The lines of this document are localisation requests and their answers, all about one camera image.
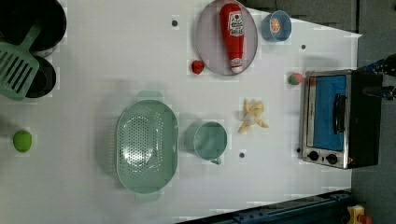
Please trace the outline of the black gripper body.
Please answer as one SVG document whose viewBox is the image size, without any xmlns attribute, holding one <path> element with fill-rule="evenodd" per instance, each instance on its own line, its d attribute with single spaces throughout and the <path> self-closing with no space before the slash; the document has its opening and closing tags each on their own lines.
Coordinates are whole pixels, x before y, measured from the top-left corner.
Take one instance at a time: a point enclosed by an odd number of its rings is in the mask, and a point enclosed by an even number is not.
<svg viewBox="0 0 396 224">
<path fill-rule="evenodd" d="M 396 76 L 396 55 L 389 55 L 386 59 L 378 60 L 365 66 L 364 71 L 374 75 Z"/>
</svg>

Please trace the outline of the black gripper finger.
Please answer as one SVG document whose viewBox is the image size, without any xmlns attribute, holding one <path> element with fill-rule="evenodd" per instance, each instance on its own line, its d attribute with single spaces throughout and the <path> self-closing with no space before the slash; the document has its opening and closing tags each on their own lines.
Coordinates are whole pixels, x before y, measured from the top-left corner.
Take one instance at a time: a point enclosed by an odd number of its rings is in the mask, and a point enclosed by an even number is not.
<svg viewBox="0 0 396 224">
<path fill-rule="evenodd" d="M 373 97 L 383 98 L 389 101 L 395 99 L 395 86 L 387 87 L 366 87 L 363 89 L 363 93 Z"/>
</svg>

